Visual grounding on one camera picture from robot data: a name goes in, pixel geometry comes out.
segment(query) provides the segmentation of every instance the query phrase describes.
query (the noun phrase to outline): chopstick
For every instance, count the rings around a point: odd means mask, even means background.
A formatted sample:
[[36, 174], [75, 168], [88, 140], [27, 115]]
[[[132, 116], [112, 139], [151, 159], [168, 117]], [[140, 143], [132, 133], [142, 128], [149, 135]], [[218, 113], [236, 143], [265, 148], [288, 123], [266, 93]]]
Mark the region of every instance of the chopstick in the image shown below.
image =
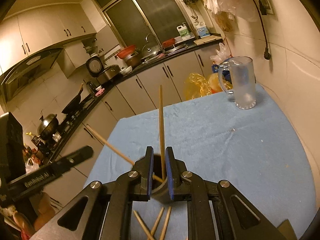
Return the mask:
[[165, 180], [165, 160], [164, 160], [164, 120], [163, 120], [163, 99], [162, 85], [159, 87], [159, 134], [160, 134], [160, 154], [161, 154], [161, 172], [162, 179]]
[[168, 223], [169, 223], [169, 218], [170, 218], [170, 214], [171, 214], [171, 209], [172, 209], [172, 206], [170, 206], [170, 207], [168, 208], [167, 216], [165, 217], [164, 225], [163, 225], [163, 228], [162, 228], [162, 231], [161, 231], [161, 235], [160, 235], [159, 240], [164, 240], [164, 238], [165, 238], [165, 233], [167, 232], [167, 227], [168, 227]]
[[[110, 143], [108, 143], [108, 141], [103, 138], [100, 134], [97, 133], [97, 131], [95, 131], [94, 129], [92, 129], [90, 127], [90, 125], [86, 125], [86, 128], [99, 140], [101, 141], [102, 143], [104, 143], [105, 145], [107, 145], [111, 150], [113, 150], [116, 154], [118, 154], [121, 158], [123, 158], [124, 160], [126, 160], [128, 163], [130, 163], [132, 166], [134, 165], [134, 161], [131, 160], [128, 156], [125, 156], [122, 152], [120, 152], [118, 149], [116, 149], [115, 147], [113, 147]], [[164, 181], [159, 178], [158, 176], [156, 175], [153, 175], [152, 176], [155, 180], [163, 183]]]
[[156, 230], [157, 230], [158, 224], [159, 224], [160, 219], [161, 219], [161, 217], [162, 217], [163, 211], [164, 211], [164, 207], [161, 208], [161, 210], [160, 210], [160, 212], [159, 212], [159, 215], [158, 215], [158, 217], [157, 217], [157, 219], [156, 219], [156, 221], [155, 221], [155, 224], [153, 225], [153, 228], [152, 228], [151, 231], [150, 231], [150, 234], [151, 234], [152, 236], [155, 235], [155, 232], [156, 232]]
[[144, 231], [144, 232], [146, 233], [146, 235], [149, 237], [149, 239], [155, 240], [155, 239], [153, 238], [153, 236], [150, 234], [148, 228], [147, 228], [147, 227], [145, 226], [145, 224], [143, 223], [143, 221], [142, 221], [141, 217], [139, 216], [139, 214], [138, 214], [135, 210], [133, 211], [133, 213], [134, 213], [134, 215], [136, 216], [136, 218], [137, 218], [139, 224], [141, 225], [143, 231]]

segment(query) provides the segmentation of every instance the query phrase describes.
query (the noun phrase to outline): table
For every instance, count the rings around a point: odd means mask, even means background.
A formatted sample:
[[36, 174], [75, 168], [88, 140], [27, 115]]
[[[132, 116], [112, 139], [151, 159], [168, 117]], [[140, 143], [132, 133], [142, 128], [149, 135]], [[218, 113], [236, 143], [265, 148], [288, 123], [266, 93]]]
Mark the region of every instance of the table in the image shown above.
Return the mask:
[[[256, 89], [257, 105], [250, 110], [238, 109], [224, 92], [165, 107], [165, 145], [203, 179], [229, 180], [274, 226], [289, 219], [300, 238], [316, 214], [311, 168], [283, 112], [260, 85]], [[132, 160], [144, 156], [147, 146], [159, 153], [158, 110], [121, 119], [108, 141]], [[130, 169], [105, 146], [85, 186], [116, 180]], [[149, 228], [161, 206], [153, 199], [133, 203]], [[186, 203], [174, 203], [166, 240], [186, 239], [187, 227]], [[145, 238], [133, 215], [131, 239]]]

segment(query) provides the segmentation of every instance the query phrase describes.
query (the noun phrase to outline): frying pan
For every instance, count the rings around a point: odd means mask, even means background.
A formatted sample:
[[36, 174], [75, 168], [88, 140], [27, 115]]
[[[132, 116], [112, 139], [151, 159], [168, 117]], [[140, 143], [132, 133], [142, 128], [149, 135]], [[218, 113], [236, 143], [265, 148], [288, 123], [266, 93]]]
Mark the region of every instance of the frying pan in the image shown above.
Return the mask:
[[70, 103], [62, 110], [63, 114], [70, 114], [78, 110], [81, 101], [81, 93], [83, 91], [83, 83], [81, 84], [79, 93], [70, 101]]

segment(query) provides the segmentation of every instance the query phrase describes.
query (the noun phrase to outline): white bowl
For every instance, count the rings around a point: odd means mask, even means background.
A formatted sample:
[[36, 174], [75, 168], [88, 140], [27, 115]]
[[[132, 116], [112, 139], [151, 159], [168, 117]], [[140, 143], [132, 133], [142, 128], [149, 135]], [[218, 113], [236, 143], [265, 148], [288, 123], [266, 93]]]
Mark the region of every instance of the white bowl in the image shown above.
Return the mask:
[[126, 75], [128, 73], [130, 73], [132, 71], [132, 67], [127, 67], [127, 68], [124, 68], [123, 70], [120, 71], [120, 74], [121, 75]]

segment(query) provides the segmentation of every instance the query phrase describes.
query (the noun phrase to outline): silver bolt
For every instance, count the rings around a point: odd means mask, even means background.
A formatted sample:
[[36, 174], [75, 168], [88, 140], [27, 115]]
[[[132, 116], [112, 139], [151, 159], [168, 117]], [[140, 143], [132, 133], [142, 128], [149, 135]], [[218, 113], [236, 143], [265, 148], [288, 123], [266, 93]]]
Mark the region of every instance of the silver bolt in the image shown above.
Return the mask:
[[182, 173], [182, 176], [185, 178], [190, 178], [192, 176], [192, 172], [191, 171], [184, 171]]
[[128, 175], [130, 178], [135, 178], [138, 176], [138, 172], [137, 171], [129, 171]]
[[98, 187], [100, 187], [100, 185], [101, 185], [100, 182], [98, 182], [98, 181], [93, 181], [93, 182], [91, 182], [90, 187], [91, 187], [91, 188], [98, 188]]
[[227, 180], [222, 180], [222, 181], [220, 181], [220, 185], [222, 187], [229, 187], [230, 186], [230, 182], [227, 181]]

